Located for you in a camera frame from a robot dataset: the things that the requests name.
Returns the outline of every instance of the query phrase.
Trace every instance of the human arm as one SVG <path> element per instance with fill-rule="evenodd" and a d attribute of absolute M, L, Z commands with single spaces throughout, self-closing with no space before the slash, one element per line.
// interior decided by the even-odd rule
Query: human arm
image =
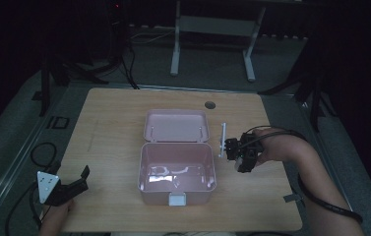
<path fill-rule="evenodd" d="M 44 206 L 43 220 L 41 223 L 39 236 L 59 235 L 63 224 L 68 216 L 68 212 L 74 207 L 74 201 L 70 200 L 61 206 Z"/>
<path fill-rule="evenodd" d="M 261 137 L 279 130 L 255 130 Z M 348 204 L 333 183 L 319 154 L 306 141 L 291 135 L 278 135 L 261 140 L 264 147 L 259 156 L 260 165 L 269 160 L 292 161 L 298 168 L 300 178 L 306 189 L 316 198 L 331 205 L 348 209 Z M 313 235 L 363 235 L 359 223 L 305 198 L 308 221 Z"/>

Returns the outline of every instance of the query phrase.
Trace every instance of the open lid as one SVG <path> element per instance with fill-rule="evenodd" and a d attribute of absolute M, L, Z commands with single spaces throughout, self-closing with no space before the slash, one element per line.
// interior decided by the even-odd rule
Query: open lid
<path fill-rule="evenodd" d="M 206 113 L 184 109 L 149 110 L 144 136 L 149 142 L 206 142 L 210 137 Z"/>

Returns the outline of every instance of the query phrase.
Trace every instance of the dark background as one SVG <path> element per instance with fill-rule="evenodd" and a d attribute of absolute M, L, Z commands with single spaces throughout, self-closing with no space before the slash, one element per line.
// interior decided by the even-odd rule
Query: dark background
<path fill-rule="evenodd" d="M 88 2 L 0 0 L 0 114 L 26 79 L 40 69 L 45 51 L 59 51 L 84 63 L 91 63 L 94 56 L 103 56 L 99 53 L 103 50 L 99 45 L 106 42 L 93 42 L 108 36 L 107 31 L 100 30 L 106 28 L 107 22 L 102 16 L 108 8 L 96 6 L 95 12 L 86 11 L 91 8 Z M 110 3 L 114 2 L 129 3 L 127 21 L 136 27 L 173 26 L 175 5 L 172 0 Z M 238 14 L 241 18 L 251 18 L 254 14 L 237 9 L 224 11 L 224 7 L 217 6 L 219 2 L 184 2 L 191 3 L 184 6 L 184 11 L 197 15 L 233 17 L 232 14 Z M 310 48 L 323 53 L 318 55 L 325 55 L 320 59 L 326 68 L 324 91 L 330 96 L 371 177 L 371 0 L 325 3 L 331 7 L 272 3 L 261 33 L 276 34 L 278 38 L 311 36 Z M 299 62 L 308 69 L 307 62 L 317 55 L 303 54 Z"/>

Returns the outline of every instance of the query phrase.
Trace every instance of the pink plastic box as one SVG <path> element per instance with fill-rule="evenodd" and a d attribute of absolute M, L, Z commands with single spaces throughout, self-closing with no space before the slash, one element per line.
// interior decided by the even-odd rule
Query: pink plastic box
<path fill-rule="evenodd" d="M 200 110 L 150 110 L 139 173 L 139 189 L 148 205 L 205 204 L 216 187 L 209 129 Z"/>

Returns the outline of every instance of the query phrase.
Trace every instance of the box latch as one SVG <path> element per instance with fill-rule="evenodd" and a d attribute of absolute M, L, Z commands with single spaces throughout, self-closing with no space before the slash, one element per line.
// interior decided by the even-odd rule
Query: box latch
<path fill-rule="evenodd" d="M 170 193 L 169 194 L 169 205 L 172 207 L 186 206 L 186 194 L 185 193 Z"/>

